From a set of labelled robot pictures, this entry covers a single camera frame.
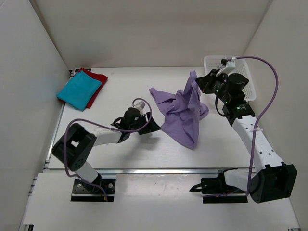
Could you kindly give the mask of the lavender t-shirt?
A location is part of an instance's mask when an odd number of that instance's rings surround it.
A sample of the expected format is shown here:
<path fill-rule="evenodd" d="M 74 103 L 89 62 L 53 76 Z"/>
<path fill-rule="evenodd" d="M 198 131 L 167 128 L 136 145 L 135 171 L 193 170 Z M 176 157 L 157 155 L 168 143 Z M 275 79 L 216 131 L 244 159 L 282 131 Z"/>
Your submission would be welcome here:
<path fill-rule="evenodd" d="M 200 102 L 201 91 L 196 79 L 197 73 L 191 71 L 185 88 L 175 94 L 149 89 L 159 111 L 165 116 L 161 130 L 191 150 L 198 143 L 200 120 L 209 113 L 207 105 Z"/>

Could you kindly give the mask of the red t-shirt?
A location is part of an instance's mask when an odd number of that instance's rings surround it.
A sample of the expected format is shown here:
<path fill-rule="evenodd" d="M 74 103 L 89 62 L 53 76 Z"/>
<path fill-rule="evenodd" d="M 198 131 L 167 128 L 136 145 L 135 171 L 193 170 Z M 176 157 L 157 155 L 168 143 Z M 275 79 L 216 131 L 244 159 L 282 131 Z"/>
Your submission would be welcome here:
<path fill-rule="evenodd" d="M 90 108 L 108 77 L 84 68 L 77 72 L 56 97 L 80 111 Z"/>

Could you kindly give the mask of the teal t-shirt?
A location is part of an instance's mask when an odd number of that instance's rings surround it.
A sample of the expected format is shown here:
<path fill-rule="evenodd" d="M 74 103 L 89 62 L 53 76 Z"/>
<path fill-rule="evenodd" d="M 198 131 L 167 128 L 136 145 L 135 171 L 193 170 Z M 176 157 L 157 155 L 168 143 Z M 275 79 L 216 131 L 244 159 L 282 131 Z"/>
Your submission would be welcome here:
<path fill-rule="evenodd" d="M 90 99 L 102 85 L 98 80 L 88 76 L 84 71 L 76 73 L 56 94 L 56 97 L 74 108 L 84 111 Z"/>

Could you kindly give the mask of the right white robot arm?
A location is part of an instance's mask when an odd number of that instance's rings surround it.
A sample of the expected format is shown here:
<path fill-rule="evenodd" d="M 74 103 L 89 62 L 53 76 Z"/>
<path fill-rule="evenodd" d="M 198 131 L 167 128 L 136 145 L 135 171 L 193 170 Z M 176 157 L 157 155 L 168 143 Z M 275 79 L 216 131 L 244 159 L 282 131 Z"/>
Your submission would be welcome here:
<path fill-rule="evenodd" d="M 241 138 L 253 159 L 249 171 L 229 168 L 218 173 L 216 187 L 221 192 L 236 188 L 248 192 L 256 203 L 290 197 L 297 176 L 293 164 L 286 164 L 274 151 L 258 126 L 253 109 L 244 99 L 249 80 L 241 74 L 220 74 L 211 70 L 196 83 L 204 94 L 215 94 L 223 102 L 220 115 Z"/>

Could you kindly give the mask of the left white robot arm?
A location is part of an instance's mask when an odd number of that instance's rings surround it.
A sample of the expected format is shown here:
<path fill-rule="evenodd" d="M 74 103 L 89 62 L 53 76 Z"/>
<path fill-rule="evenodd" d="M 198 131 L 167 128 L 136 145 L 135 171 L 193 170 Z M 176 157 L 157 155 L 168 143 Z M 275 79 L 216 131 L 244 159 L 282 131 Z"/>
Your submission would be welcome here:
<path fill-rule="evenodd" d="M 97 192 L 101 187 L 100 174 L 87 162 L 93 147 L 122 143 L 134 132 L 144 135 L 161 129 L 151 117 L 151 112 L 143 111 L 142 105 L 128 108 L 122 117 L 113 121 L 111 126 L 115 128 L 86 129 L 79 123 L 74 123 L 69 126 L 68 132 L 57 141 L 51 151 L 67 170 L 74 172 L 84 181 L 84 187 L 91 193 Z"/>

